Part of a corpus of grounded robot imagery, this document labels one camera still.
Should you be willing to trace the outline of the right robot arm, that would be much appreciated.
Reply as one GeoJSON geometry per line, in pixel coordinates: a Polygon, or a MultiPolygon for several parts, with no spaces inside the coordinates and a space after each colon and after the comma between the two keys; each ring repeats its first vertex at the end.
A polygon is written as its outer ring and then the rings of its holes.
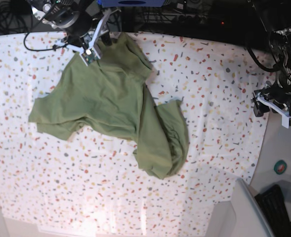
{"type": "Polygon", "coordinates": [[[107,21],[113,14],[112,9],[99,7],[96,14],[90,15],[87,9],[93,4],[92,0],[29,0],[27,3],[39,23],[67,34],[61,41],[63,47],[73,45],[78,51],[85,51],[109,33],[107,21]]]}

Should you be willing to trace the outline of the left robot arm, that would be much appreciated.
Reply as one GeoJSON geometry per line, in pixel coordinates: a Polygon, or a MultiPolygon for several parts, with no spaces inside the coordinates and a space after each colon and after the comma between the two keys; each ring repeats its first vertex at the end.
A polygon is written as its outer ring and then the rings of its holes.
{"type": "Polygon", "coordinates": [[[291,116],[291,0],[249,0],[266,34],[269,51],[275,64],[268,68],[261,64],[250,47],[251,58],[264,71],[275,73],[273,84],[253,93],[254,114],[289,112],[291,116]]]}

